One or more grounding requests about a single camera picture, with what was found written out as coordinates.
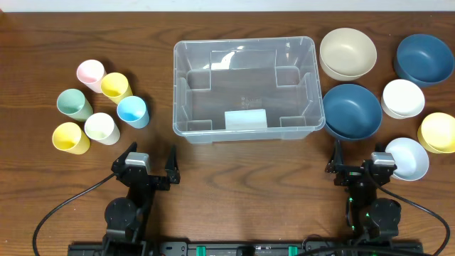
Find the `white small bowl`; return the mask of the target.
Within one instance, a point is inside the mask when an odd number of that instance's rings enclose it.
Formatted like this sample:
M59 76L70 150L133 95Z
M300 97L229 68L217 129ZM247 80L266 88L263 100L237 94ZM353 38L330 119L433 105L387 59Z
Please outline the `white small bowl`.
M393 80L382 92L381 107L394 119L415 117L424 109L424 105L422 90L409 80Z

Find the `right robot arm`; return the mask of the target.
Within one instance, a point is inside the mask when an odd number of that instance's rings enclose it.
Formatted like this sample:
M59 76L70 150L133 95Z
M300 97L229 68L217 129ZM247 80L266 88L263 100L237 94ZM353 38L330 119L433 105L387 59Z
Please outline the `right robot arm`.
M384 151L374 151L360 166L349 166L344 163L341 142L335 140L325 172L335 174L334 184L348 192L346 222L353 229L350 245L389 244L398 236L401 205L377 196L396 168L392 154Z

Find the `light blue small bowl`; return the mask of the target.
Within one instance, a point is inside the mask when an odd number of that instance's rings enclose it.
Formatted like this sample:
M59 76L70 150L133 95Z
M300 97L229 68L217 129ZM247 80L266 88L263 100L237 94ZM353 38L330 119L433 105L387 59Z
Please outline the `light blue small bowl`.
M400 137L392 140L385 148L391 153L397 168L392 177L403 181L416 181L426 175L429 157L423 146L413 139Z

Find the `yellow small bowl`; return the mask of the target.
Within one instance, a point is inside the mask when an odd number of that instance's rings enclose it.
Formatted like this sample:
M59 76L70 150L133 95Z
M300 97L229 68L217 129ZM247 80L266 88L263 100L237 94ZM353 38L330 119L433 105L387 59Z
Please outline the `yellow small bowl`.
M417 138L431 153L454 153L454 117L443 112L427 115L417 130Z

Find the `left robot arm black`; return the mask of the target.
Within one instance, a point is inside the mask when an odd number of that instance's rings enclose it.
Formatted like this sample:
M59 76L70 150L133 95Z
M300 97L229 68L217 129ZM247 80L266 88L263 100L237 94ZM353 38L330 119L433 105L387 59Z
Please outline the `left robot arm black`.
M129 190L125 197L114 199L105 209L107 230L102 241L102 256L156 254L156 246L145 238L146 224L155 193L180 183L176 146L171 147L165 176L152 175L149 169L149 155L139 153L136 142L113 162L113 174Z

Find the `dark blue large bowl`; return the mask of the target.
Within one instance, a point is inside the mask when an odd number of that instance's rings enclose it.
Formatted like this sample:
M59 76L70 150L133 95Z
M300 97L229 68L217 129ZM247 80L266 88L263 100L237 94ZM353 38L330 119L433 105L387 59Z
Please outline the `dark blue large bowl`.
M324 129L344 141L371 137L382 124L382 107L376 96L360 85L342 84L323 97Z

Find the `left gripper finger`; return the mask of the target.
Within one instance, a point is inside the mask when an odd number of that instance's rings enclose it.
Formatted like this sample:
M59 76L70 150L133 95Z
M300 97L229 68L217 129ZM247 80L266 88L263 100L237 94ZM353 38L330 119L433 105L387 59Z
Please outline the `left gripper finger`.
M171 147L171 152L168 157L168 160L165 165L165 171L166 171L166 177L169 181L169 183L172 184L179 184L181 180L181 175L180 171L178 168L178 163L177 163L177 149L176 146L173 145Z
M127 148L127 150L122 153L116 160L112 163L111 170L124 170L126 166L126 159L131 152L137 151L137 143L132 142L132 144Z

